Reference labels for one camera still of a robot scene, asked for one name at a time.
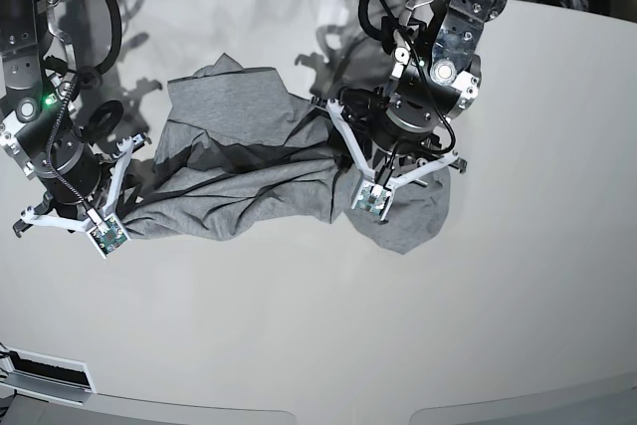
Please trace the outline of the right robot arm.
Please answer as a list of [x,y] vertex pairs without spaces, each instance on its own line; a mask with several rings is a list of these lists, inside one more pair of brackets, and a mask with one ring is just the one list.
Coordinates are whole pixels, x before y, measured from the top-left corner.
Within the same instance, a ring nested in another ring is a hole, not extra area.
[[114,172],[121,154],[99,154],[93,147],[123,118],[123,105],[98,106],[82,124],[72,108],[83,91],[101,87],[118,59],[122,25],[116,0],[105,0],[110,46],[95,65],[78,63],[71,36],[55,19],[59,0],[1,0],[1,147],[29,178],[45,188],[38,216],[84,220],[108,206],[123,216],[140,189],[136,178]]

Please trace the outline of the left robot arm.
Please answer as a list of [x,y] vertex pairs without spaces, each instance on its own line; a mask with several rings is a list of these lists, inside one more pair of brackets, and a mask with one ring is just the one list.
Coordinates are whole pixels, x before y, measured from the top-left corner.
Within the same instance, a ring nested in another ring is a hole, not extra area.
[[485,26],[508,0],[359,0],[363,32],[392,58],[374,90],[344,88],[337,119],[352,160],[376,176],[408,158],[419,168],[461,166],[451,121],[475,100],[482,81],[476,50]]

